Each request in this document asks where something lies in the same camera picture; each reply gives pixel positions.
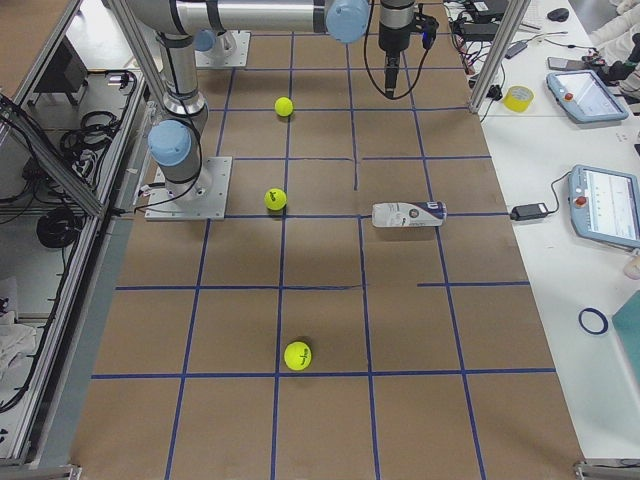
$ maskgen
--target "computer mouse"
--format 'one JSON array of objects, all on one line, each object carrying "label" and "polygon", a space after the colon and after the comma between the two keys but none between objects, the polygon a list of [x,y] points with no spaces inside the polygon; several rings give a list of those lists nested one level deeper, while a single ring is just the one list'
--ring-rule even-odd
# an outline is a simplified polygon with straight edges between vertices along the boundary
[{"label": "computer mouse", "polygon": [[565,22],[569,18],[569,10],[566,8],[556,8],[547,13],[547,18],[553,22]]}]

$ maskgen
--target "tennis ball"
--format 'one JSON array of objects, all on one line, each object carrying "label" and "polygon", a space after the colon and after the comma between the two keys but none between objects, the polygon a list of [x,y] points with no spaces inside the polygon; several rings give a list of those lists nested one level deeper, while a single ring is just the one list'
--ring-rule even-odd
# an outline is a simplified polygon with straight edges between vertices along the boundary
[{"label": "tennis ball", "polygon": [[270,188],[264,194],[264,204],[269,210],[277,212],[287,204],[287,194],[279,188]]},{"label": "tennis ball", "polygon": [[304,370],[311,364],[311,349],[304,342],[292,342],[284,350],[284,363],[291,370]]},{"label": "tennis ball", "polygon": [[280,97],[276,100],[276,104],[274,106],[276,113],[281,117],[288,117],[293,113],[293,102],[290,98]]}]

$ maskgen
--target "white cloth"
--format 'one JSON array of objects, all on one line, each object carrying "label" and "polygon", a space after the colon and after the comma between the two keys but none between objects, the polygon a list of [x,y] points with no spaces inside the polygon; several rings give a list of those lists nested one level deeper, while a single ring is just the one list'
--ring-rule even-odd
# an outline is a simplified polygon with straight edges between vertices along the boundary
[{"label": "white cloth", "polygon": [[[589,39],[608,65],[617,60],[625,61],[634,43],[632,37],[640,33],[640,5],[636,5],[623,15],[607,22],[589,35]],[[626,80],[620,82],[622,91],[632,97],[640,98],[640,76],[638,70]]]},{"label": "white cloth", "polygon": [[36,349],[36,329],[15,323],[0,325],[0,378]]}]

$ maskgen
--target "yellow tape roll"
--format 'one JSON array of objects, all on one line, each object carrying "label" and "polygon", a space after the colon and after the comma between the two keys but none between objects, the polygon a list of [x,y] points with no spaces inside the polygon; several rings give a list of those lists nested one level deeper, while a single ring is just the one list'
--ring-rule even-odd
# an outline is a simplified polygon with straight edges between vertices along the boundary
[{"label": "yellow tape roll", "polygon": [[507,95],[504,97],[504,105],[509,110],[522,113],[533,100],[533,92],[527,87],[521,85],[514,85],[507,91]]}]

